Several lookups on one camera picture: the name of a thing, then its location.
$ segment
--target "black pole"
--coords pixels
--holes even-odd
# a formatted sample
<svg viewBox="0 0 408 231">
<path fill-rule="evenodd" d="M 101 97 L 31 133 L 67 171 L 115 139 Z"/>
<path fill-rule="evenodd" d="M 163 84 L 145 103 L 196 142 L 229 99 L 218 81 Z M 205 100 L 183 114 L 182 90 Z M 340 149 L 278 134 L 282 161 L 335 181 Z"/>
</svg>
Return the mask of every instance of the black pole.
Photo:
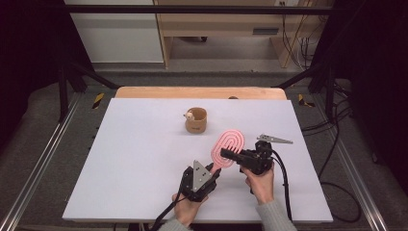
<svg viewBox="0 0 408 231">
<path fill-rule="evenodd" d="M 335 76 L 332 67 L 329 67 L 329 73 L 326 81 L 326 102 L 325 102 L 325 112 L 326 116 L 331 123 L 334 123 L 333 117 L 333 105 L 334 105 L 334 83 Z"/>
<path fill-rule="evenodd" d="M 349 36 L 350 26 L 354 22 L 357 15 L 359 15 L 360 10 L 365 6 L 366 2 L 367 0 L 363 0 L 360 3 L 360 5 L 357 6 L 357 9 L 353 12 L 351 18 L 345 22 L 345 25 L 342 28 L 342 30 L 338 33 L 338 35 L 335 37 L 330 46 L 325 50 L 324 55 L 321 56 L 319 63 L 324 63 L 324 66 L 319 76 L 315 76 L 309 85 L 309 91 L 311 93 L 320 92 L 321 88 L 323 87 L 326 81 L 324 76 L 328 75 L 327 72 L 331 67 L 330 65 L 333 63 L 337 55 L 340 53 L 342 46 L 346 46 L 348 42 L 351 42 L 352 37 Z"/>
<path fill-rule="evenodd" d="M 293 84 L 299 82 L 300 80 L 306 78 L 306 77 L 311 77 L 314 74 L 317 73 L 317 71 L 320 71 L 321 68 L 321 64 L 316 64 L 311 66 L 310 68 L 300 72 L 299 74 L 295 75 L 293 78 L 289 79 L 288 81 L 278 85 L 278 86 L 274 86 L 271 88 L 279 88 L 279 89 L 286 89 L 290 86 L 292 86 Z"/>
<path fill-rule="evenodd" d="M 68 113 L 68 95 L 66 90 L 66 78 L 64 73 L 64 66 L 62 65 L 58 70 L 58 86 L 60 88 L 60 119 L 62 122 Z"/>
<path fill-rule="evenodd" d="M 71 66 L 75 70 L 79 71 L 80 73 L 89 76 L 90 78 L 96 80 L 97 82 L 105 85 L 106 87 L 108 87 L 110 89 L 117 90 L 117 89 L 119 89 L 121 87 L 121 86 L 119 86 L 117 84 L 114 84 L 111 81 L 103 78 L 102 76 L 96 74 L 94 71 L 91 71 L 91 70 L 88 70 L 88 69 L 84 68 L 83 66 L 81 66 L 79 64 L 71 63 Z"/>
<path fill-rule="evenodd" d="M 253 6 L 185 6 L 185 5 L 43 5 L 45 9 L 69 13 L 221 13 L 221 14 L 286 14 L 331 15 L 346 9 L 331 7 L 253 7 Z"/>
</svg>

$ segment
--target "human hand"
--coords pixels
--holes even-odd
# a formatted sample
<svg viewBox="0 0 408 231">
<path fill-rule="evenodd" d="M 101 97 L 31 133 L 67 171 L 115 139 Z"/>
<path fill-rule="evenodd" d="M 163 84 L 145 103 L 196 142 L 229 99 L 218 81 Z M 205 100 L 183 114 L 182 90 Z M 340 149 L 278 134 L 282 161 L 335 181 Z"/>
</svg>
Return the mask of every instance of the human hand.
<svg viewBox="0 0 408 231">
<path fill-rule="evenodd" d="M 173 201 L 176 199 L 177 194 L 174 194 L 171 198 Z M 177 219 L 184 226 L 189 227 L 190 224 L 194 221 L 195 216 L 198 213 L 200 206 L 208 199 L 208 195 L 201 202 L 194 202 L 188 200 L 185 196 L 180 194 L 179 202 L 176 203 L 174 207 L 174 213 Z"/>
<path fill-rule="evenodd" d="M 242 172 L 247 176 L 245 179 L 245 183 L 251 188 L 255 197 L 258 200 L 258 204 L 266 204 L 272 201 L 273 198 L 273 169 L 274 163 L 272 163 L 272 167 L 262 173 L 261 175 L 256 175 L 248 168 L 241 167 Z"/>
</svg>

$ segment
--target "small wooden cup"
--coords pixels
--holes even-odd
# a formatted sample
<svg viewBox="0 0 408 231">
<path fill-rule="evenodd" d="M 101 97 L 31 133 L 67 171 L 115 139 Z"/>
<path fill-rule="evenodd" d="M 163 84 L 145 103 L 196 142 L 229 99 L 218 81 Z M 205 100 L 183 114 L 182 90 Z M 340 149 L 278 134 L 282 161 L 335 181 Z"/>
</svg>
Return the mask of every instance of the small wooden cup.
<svg viewBox="0 0 408 231">
<path fill-rule="evenodd" d="M 192 112 L 194 120 L 186 119 L 186 129 L 190 133 L 203 133 L 207 128 L 207 111 L 203 108 L 190 108 L 187 110 Z"/>
</svg>

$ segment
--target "white tabletop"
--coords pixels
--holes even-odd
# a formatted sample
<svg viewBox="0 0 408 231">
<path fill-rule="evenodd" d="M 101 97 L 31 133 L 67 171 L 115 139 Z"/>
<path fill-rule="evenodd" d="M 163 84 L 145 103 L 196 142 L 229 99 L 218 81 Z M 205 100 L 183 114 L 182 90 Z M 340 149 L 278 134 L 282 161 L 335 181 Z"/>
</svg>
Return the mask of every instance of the white tabletop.
<svg viewBox="0 0 408 231">
<path fill-rule="evenodd" d="M 190 134 L 183 114 L 205 108 L 207 130 Z M 261 134 L 273 143 L 288 172 L 295 222 L 333 221 L 289 100 L 114 98 L 105 114 L 63 218 L 75 221 L 153 221 L 177 193 L 194 160 L 206 166 L 219 136 L 238 129 L 244 149 Z M 239 166 L 224 168 L 195 222 L 260 222 Z M 285 208 L 282 173 L 275 166 L 275 198 Z M 165 219 L 173 216 L 167 214 Z"/>
</svg>

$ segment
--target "white wall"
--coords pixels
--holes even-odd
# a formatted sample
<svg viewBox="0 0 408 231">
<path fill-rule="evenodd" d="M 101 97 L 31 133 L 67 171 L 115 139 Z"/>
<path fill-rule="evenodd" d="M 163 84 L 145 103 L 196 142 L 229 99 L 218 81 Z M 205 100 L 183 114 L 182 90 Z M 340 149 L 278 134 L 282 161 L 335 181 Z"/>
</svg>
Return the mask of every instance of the white wall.
<svg viewBox="0 0 408 231">
<path fill-rule="evenodd" d="M 66 4 L 153 5 L 151 0 L 64 0 Z M 72 13 L 93 63 L 162 63 L 154 14 Z"/>
</svg>

